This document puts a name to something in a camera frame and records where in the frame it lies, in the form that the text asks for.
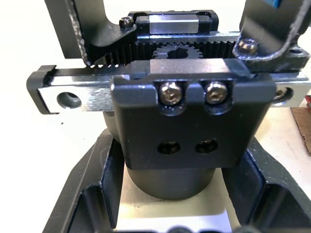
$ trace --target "mounting hole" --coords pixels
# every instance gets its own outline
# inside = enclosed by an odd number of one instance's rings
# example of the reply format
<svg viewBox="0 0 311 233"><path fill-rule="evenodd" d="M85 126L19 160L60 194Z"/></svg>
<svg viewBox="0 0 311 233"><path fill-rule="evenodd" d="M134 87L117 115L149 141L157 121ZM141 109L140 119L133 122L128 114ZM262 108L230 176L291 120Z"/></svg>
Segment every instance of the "mounting hole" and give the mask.
<svg viewBox="0 0 311 233"><path fill-rule="evenodd" d="M157 150L161 154L175 154L179 152L180 145L175 141L163 142L157 147Z"/></svg>
<svg viewBox="0 0 311 233"><path fill-rule="evenodd" d="M188 49L178 48L176 50L168 52L168 59L183 59L188 57Z"/></svg>
<svg viewBox="0 0 311 233"><path fill-rule="evenodd" d="M294 54L300 54L300 53L302 53L302 49L299 47L292 47L292 48L290 48L290 52L294 53Z"/></svg>
<svg viewBox="0 0 311 233"><path fill-rule="evenodd" d="M289 87L279 87L272 101L275 106L282 106L289 101L294 95L294 91Z"/></svg>
<svg viewBox="0 0 311 233"><path fill-rule="evenodd" d="M216 140L206 140L198 143L195 146L195 151L200 154L208 154L213 152L218 148L218 143Z"/></svg>
<svg viewBox="0 0 311 233"><path fill-rule="evenodd" d="M81 106L81 100L75 94L70 92L63 92L57 96L57 102L63 108L78 108Z"/></svg>

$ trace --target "spur gear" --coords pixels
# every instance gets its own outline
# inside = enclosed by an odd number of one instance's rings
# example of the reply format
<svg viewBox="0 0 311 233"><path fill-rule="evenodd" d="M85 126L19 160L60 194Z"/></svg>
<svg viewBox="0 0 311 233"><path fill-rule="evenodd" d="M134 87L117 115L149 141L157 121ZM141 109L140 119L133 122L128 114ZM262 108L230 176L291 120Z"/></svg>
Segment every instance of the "spur gear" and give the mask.
<svg viewBox="0 0 311 233"><path fill-rule="evenodd" d="M202 52L189 45L164 45L157 48L153 53L154 59L196 59L203 58Z"/></svg>

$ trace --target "bolt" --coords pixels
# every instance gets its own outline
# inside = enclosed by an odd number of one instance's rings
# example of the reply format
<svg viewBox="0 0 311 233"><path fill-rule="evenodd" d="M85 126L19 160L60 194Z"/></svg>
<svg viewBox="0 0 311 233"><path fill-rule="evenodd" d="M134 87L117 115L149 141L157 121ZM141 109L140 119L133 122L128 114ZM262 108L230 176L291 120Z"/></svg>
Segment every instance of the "bolt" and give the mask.
<svg viewBox="0 0 311 233"><path fill-rule="evenodd" d="M119 20L119 25L120 25L121 29L130 29L134 26L134 20L130 16L122 17Z"/></svg>
<svg viewBox="0 0 311 233"><path fill-rule="evenodd" d="M287 93L287 88L286 87L278 87L276 89L276 95L273 98L274 100L279 100L280 98L284 97Z"/></svg>
<svg viewBox="0 0 311 233"><path fill-rule="evenodd" d="M167 82L160 87L160 100L163 104L172 106L181 101L182 90L175 82Z"/></svg>
<svg viewBox="0 0 311 233"><path fill-rule="evenodd" d="M221 103L227 95L227 87L221 82L211 82L206 88L206 101L209 104Z"/></svg>
<svg viewBox="0 0 311 233"><path fill-rule="evenodd" d="M258 50L258 42L253 39L244 38L239 42L239 52L255 55Z"/></svg>

